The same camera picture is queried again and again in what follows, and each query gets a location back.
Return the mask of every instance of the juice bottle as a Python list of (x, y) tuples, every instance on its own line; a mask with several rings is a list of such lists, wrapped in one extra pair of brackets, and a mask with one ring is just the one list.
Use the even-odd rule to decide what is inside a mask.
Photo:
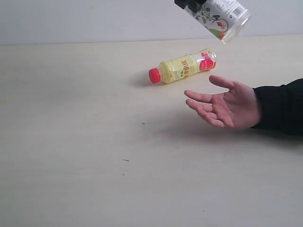
[(251, 18), (249, 11), (237, 0), (175, 0), (223, 43), (228, 43)]
[(195, 54), (189, 54), (170, 61), (163, 61), (158, 68), (149, 71), (149, 76), (152, 83), (163, 81), (168, 84), (201, 71), (211, 70), (215, 66), (215, 53), (211, 49), (204, 49)]

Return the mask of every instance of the white table surface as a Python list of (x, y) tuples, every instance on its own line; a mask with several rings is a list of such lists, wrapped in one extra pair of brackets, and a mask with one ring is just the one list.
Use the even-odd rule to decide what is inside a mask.
[[(303, 139), (211, 128), (183, 95), (224, 91), (211, 73), (300, 78), (302, 40), (0, 47), (0, 226), (303, 226)], [(149, 82), (160, 61), (205, 47), (213, 71)]]

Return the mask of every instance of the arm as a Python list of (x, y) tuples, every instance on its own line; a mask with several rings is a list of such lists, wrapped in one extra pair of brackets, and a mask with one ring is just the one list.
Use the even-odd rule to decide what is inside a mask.
[(262, 118), (253, 128), (303, 135), (303, 79), (280, 87), (258, 87), (254, 91)]

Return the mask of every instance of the hand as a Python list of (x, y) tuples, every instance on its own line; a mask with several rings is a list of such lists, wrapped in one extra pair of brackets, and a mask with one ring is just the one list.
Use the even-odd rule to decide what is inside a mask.
[(210, 76), (209, 81), (229, 91), (216, 95), (184, 92), (190, 98), (186, 104), (202, 119), (214, 127), (236, 130), (250, 128), (260, 122), (261, 108), (251, 87), (218, 76)]

